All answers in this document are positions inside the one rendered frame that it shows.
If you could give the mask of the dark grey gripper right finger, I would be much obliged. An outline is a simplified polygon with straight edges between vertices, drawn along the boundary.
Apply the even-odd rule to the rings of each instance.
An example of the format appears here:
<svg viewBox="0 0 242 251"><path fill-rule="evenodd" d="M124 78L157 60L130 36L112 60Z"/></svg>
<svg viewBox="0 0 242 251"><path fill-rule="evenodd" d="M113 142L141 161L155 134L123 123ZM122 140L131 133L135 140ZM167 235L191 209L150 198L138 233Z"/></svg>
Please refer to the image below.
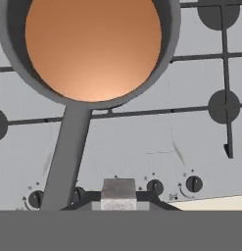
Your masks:
<svg viewBox="0 0 242 251"><path fill-rule="evenodd" d="M161 201L155 191L137 191L136 197L138 202L148 202L151 211L178 211L178 208Z"/></svg>

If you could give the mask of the pale grey sugar cube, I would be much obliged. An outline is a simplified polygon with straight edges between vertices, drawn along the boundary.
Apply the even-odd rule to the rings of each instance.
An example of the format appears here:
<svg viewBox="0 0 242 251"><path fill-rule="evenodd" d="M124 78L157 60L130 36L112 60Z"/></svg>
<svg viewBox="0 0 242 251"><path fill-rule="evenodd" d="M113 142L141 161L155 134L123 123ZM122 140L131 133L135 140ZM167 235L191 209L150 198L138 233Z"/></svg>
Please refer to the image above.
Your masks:
<svg viewBox="0 0 242 251"><path fill-rule="evenodd" d="M137 197L133 178L106 178L101 191L103 211L135 211Z"/></svg>

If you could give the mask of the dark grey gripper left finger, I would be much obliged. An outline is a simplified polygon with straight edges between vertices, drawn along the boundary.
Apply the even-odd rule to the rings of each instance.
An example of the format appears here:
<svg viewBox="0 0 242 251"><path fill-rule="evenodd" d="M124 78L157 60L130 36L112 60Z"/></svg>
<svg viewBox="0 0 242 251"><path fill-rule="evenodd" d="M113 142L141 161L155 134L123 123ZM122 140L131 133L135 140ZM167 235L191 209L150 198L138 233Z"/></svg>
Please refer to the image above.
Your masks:
<svg viewBox="0 0 242 251"><path fill-rule="evenodd" d="M101 201L100 191L86 191L80 200L63 208L63 211L91 211L93 202Z"/></svg>

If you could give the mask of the black round hob knob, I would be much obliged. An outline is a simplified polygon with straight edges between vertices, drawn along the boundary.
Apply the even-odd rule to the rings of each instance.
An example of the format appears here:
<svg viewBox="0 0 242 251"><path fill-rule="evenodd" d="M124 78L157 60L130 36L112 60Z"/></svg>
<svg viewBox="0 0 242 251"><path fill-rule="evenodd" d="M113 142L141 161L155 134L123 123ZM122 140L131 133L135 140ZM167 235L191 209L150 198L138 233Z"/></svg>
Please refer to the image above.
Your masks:
<svg viewBox="0 0 242 251"><path fill-rule="evenodd" d="M84 194L85 194L85 190L82 187L77 186L73 191L72 203L75 204L81 201L84 197Z"/></svg>
<svg viewBox="0 0 242 251"><path fill-rule="evenodd" d="M41 190L35 190L28 196L28 203L34 209L39 209L42 204L44 193Z"/></svg>
<svg viewBox="0 0 242 251"><path fill-rule="evenodd" d="M185 185L192 193L197 193L203 188L203 182L198 176L190 176L186 180Z"/></svg>
<svg viewBox="0 0 242 251"><path fill-rule="evenodd" d="M151 179L147 183L147 191L157 196L162 195L164 190L164 185L158 179Z"/></svg>

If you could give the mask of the grey hob with black grates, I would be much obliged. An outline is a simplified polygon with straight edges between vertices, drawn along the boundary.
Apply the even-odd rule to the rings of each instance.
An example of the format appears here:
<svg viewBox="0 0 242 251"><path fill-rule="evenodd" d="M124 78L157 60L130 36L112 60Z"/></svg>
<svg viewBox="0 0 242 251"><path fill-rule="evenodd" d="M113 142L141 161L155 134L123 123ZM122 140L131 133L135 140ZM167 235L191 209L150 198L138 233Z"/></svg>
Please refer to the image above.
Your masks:
<svg viewBox="0 0 242 251"><path fill-rule="evenodd" d="M151 179L183 210L242 210L242 0L180 0L181 32L162 77L127 104L94 112L77 186ZM0 44L0 210L32 208L43 190L64 113L32 90ZM198 176L203 188L185 185Z"/></svg>

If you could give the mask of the brown hot chocolate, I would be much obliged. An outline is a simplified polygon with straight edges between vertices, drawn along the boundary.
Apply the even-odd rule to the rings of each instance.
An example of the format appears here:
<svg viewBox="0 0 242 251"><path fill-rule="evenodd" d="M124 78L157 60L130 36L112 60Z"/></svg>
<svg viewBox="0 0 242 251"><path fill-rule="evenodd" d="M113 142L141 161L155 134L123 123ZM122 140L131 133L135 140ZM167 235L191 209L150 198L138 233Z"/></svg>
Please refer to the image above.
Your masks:
<svg viewBox="0 0 242 251"><path fill-rule="evenodd" d="M25 42L53 90L96 102L124 96L148 78L162 32L152 0L33 0Z"/></svg>

